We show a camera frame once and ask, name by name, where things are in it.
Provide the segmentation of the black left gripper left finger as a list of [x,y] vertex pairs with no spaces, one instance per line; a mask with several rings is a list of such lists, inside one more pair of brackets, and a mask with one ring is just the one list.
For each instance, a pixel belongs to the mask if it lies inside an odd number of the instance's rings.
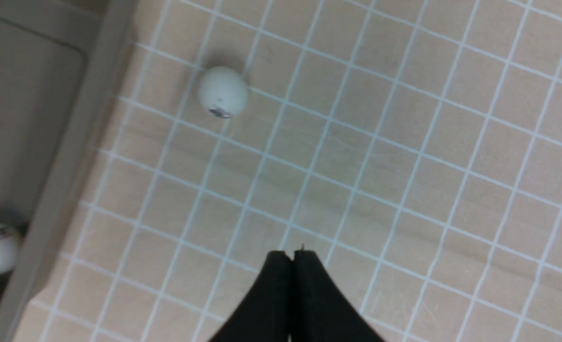
[[287,342],[292,277],[285,252],[268,252],[250,290],[211,342]]

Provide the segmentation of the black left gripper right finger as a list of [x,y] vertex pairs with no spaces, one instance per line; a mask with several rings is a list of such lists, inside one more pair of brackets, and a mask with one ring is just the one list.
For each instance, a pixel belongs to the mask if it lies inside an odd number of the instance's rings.
[[315,251],[294,251],[288,329],[292,342],[382,342],[335,285]]

